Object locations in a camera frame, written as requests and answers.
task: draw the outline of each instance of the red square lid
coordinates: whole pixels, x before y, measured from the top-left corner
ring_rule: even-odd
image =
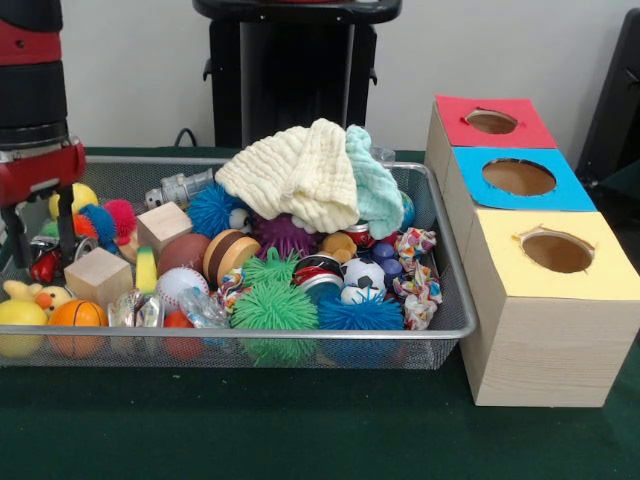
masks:
[[[436,104],[453,147],[557,148],[529,99],[436,95]]]

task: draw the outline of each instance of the white ball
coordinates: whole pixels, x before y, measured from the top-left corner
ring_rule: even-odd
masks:
[[[349,287],[375,288],[386,292],[384,285],[384,270],[373,260],[368,258],[354,258],[342,266],[344,284]]]
[[[209,285],[202,275],[195,270],[185,267],[167,270],[159,279],[156,292],[164,303],[165,314],[178,310],[178,294],[187,288],[197,287],[201,292],[209,295]]]

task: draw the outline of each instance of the metal basket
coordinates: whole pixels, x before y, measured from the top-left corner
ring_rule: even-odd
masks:
[[[160,179],[183,172],[191,175],[224,160],[205,158],[91,157],[83,183],[101,201],[126,198],[144,210],[144,192]],[[415,226],[438,232],[434,257],[441,277],[444,303],[429,330],[412,331],[275,331],[154,328],[82,328],[0,326],[0,366],[84,367],[303,367],[303,368],[439,368],[460,338],[476,326],[469,293],[449,220],[433,173],[425,166],[389,164],[399,187],[416,207]],[[28,232],[37,233],[47,218],[46,202],[24,211]],[[27,281],[10,264],[8,278]],[[299,348],[308,352],[302,363],[286,358],[257,357],[256,346]],[[10,351],[26,356],[7,356]]]

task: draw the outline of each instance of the soccer ball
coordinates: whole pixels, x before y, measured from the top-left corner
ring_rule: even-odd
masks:
[[[367,287],[386,292],[384,270],[368,258],[354,258],[342,265],[344,284],[349,287]]]

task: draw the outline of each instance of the washcloth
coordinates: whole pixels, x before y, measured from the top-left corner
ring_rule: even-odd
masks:
[[[216,181],[267,220],[291,213],[319,232],[345,229],[360,218],[345,137],[325,119],[290,128],[238,153]]]
[[[381,240],[400,228],[404,207],[398,184],[373,159],[370,148],[371,137],[364,129],[355,125],[347,129],[346,149],[356,177],[360,219],[369,222],[369,233]]]

